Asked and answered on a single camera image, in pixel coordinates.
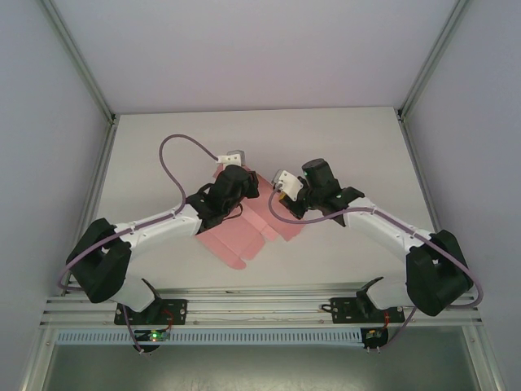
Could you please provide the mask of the grey metal sheet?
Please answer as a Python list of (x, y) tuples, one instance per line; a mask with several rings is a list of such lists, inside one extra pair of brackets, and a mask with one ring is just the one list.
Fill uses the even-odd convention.
[(325, 346), (127, 346), (55, 349), (44, 391), (479, 391), (451, 349), (381, 354)]

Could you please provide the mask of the circuit board with green light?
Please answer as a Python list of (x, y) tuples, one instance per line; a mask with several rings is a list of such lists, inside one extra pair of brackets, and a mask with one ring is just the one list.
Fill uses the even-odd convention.
[(134, 335), (139, 342), (162, 342), (170, 337), (170, 330), (167, 329), (140, 329), (135, 330)]

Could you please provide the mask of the aluminium table side rail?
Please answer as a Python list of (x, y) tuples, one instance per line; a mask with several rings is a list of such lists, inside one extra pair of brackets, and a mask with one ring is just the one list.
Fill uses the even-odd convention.
[(407, 127), (407, 124), (405, 123), (405, 120), (399, 116), (398, 123), (401, 128), (401, 133), (403, 135), (405, 145), (406, 145), (406, 148), (409, 153), (409, 157), (410, 157), (412, 165), (414, 167), (414, 172), (416, 174), (418, 184), (419, 184), (421, 192), (422, 192), (423, 199), (427, 206), (427, 211), (429, 213), (431, 223), (432, 223), (433, 227), (438, 231), (440, 229), (440, 221), (439, 221), (439, 218), (438, 218), (438, 215), (436, 212), (436, 208), (435, 208), (432, 196), (431, 196), (430, 188), (427, 183), (426, 174), (424, 172), (423, 166), (419, 159), (419, 154), (418, 154), (417, 148), (414, 145), (412, 135)]
[(107, 174), (107, 167), (111, 158), (119, 122), (120, 116), (115, 115), (112, 121), (107, 125), (105, 137), (94, 165), (94, 172), (92, 178), (90, 179), (85, 203), (81, 211), (79, 226), (72, 242), (73, 247), (76, 246), (77, 242), (81, 239), (90, 223), (95, 218), (96, 211), (99, 206), (99, 197), (102, 194), (103, 184)]

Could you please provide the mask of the aluminium mounting rail beam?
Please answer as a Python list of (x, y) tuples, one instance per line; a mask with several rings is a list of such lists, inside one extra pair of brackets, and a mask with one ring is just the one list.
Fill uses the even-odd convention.
[[(186, 327), (333, 327), (321, 306), (333, 297), (353, 297), (349, 284), (271, 288), (170, 289), (168, 299), (187, 300)], [(83, 293), (49, 297), (40, 325), (53, 328), (114, 328), (116, 304), (93, 304)]]

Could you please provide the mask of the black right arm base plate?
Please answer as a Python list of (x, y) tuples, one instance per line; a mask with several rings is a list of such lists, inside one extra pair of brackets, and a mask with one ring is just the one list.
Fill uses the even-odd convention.
[(403, 311), (396, 307), (387, 310), (378, 310), (372, 304), (364, 303), (355, 297), (332, 297), (321, 310), (331, 314), (333, 323), (342, 324), (380, 324), (403, 323)]

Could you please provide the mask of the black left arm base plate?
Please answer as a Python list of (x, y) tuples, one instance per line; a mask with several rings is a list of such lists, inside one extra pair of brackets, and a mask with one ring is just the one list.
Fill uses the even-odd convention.
[(178, 326), (186, 322), (187, 300), (156, 299), (141, 312), (127, 307), (127, 318), (131, 326)]

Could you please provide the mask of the aluminium frame post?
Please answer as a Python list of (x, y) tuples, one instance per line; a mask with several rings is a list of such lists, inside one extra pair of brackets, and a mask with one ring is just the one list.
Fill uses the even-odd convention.
[(99, 83), (95, 80), (84, 55), (81, 53), (81, 50), (72, 35), (72, 31), (68, 27), (67, 22), (57, 7), (55, 0), (35, 0), (35, 2), (42, 9), (42, 13), (55, 31), (56, 37), (63, 46), (68, 58), (71, 60), (73, 67), (76, 69), (78, 76), (99, 111), (103, 114), (107, 123), (113, 125), (116, 121), (116, 114), (110, 108), (110, 105), (104, 97)]
[(417, 76), (414, 78), (414, 81), (407, 92), (407, 95), (405, 96), (401, 106), (396, 111), (399, 121), (406, 122), (407, 118), (413, 112), (414, 107), (420, 100), (424, 90), (427, 88), (427, 85), (439, 62), (443, 58), (444, 53), (455, 37), (466, 13), (474, 2), (475, 0), (454, 1), (449, 15), (437, 34), (427, 57), (423, 61)]

